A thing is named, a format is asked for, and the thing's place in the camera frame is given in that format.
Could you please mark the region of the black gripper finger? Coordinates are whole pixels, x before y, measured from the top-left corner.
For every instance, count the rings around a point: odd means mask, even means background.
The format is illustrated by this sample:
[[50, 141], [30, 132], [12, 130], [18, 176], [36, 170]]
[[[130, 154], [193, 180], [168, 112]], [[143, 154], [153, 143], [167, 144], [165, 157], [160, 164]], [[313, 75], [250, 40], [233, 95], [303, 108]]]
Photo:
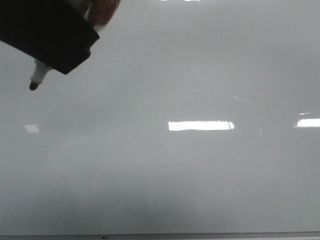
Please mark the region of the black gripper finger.
[[0, 40], [62, 74], [86, 61], [99, 38], [64, 0], [0, 2]]

